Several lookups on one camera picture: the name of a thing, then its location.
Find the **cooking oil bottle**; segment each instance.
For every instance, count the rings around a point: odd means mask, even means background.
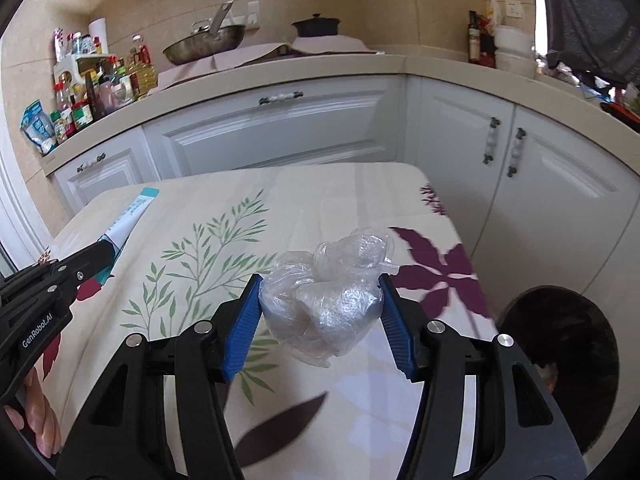
[[[142,34],[135,34],[131,56],[127,58],[127,71],[129,75],[135,76],[138,83],[138,99],[145,97],[148,92],[158,86],[158,74],[156,67],[151,63],[149,48],[145,45],[145,38]]]

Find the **floral tablecloth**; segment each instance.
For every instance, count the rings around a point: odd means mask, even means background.
[[[102,290],[92,282],[81,287],[73,321],[38,366],[64,436],[127,335],[177,335],[236,298],[249,276],[267,270],[278,253],[313,251],[359,227],[394,234],[392,259],[401,267],[393,280],[403,296],[463,335],[495,335],[455,229],[413,166],[288,166],[152,186],[158,197],[113,277]],[[93,200],[45,257],[63,258],[94,242],[141,188]],[[290,357],[261,324],[228,391],[225,418],[248,480],[388,480],[398,474],[421,390],[396,369],[380,322],[330,368]],[[170,447],[178,471],[186,473],[172,380],[165,404]]]

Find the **finger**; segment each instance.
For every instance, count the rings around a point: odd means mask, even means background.
[[[31,370],[29,370],[29,373],[27,374],[27,376],[24,378],[24,385],[26,387],[31,386],[31,383],[33,383],[33,377],[36,377],[36,380],[38,379],[38,373],[36,372],[35,368],[32,368]]]
[[[56,423],[56,437],[53,441],[53,454],[56,454],[62,447],[62,432],[60,431],[60,423],[58,422],[58,418],[56,417],[56,412],[53,412],[53,420]]]
[[[9,417],[9,420],[14,425],[14,428],[18,431],[22,431],[24,429],[24,419],[20,415],[20,413],[16,412],[10,406],[5,406],[4,410]]]
[[[51,409],[49,401],[45,397],[45,419],[42,427],[42,433],[36,434],[36,445],[38,450],[47,458],[51,457],[53,444],[56,439],[56,414]]]
[[[37,373],[33,371],[30,374],[32,380],[31,385],[26,388],[27,400],[24,411],[27,416],[27,423],[33,433],[40,434],[42,433],[45,418],[44,394],[42,393]]]

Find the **drawer handle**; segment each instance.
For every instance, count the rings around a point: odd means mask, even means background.
[[[498,144],[498,126],[502,124],[502,121],[497,117],[491,118],[489,124],[489,133],[486,136],[486,143],[484,144],[484,158],[483,164],[489,164],[494,160],[495,147]]]
[[[511,149],[511,160],[509,161],[509,169],[507,170],[507,176],[510,178],[518,173],[518,166],[520,165],[522,148],[524,146],[524,138],[526,136],[526,131],[522,128],[518,128],[518,133],[516,134],[516,139],[514,140],[513,147]]]
[[[299,97],[304,97],[304,92],[293,92],[291,94],[278,94],[272,95],[270,97],[263,97],[258,101],[259,105],[268,105],[270,103],[281,103],[283,101],[291,101],[292,99],[297,99]]]
[[[81,171],[88,170],[90,167],[94,166],[95,164],[98,164],[98,162],[102,162],[105,158],[107,158],[107,154],[106,153],[101,153],[100,155],[95,157],[95,160],[90,160],[86,164],[80,164],[80,166],[78,166],[78,169],[76,170],[76,172],[80,173]]]

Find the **white cabinet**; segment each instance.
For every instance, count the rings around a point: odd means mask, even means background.
[[[281,100],[260,104],[272,96]],[[396,160],[405,117],[403,76],[358,76],[242,92],[174,112],[144,129],[161,178],[175,178],[259,166]]]
[[[596,444],[586,454],[597,465],[625,431],[640,404],[640,210],[629,222],[616,249],[584,295],[607,318],[618,346],[620,378],[616,401],[607,425]]]
[[[514,105],[433,79],[423,79],[419,91],[417,141],[409,130],[416,127],[415,104],[409,100],[405,162],[420,168],[433,184],[471,254],[500,179]]]
[[[57,170],[54,178],[74,214],[104,191],[160,180],[142,127],[83,153]]]
[[[518,107],[505,168],[473,256],[492,313],[538,285],[582,293],[620,238],[639,194],[638,177],[613,156]]]

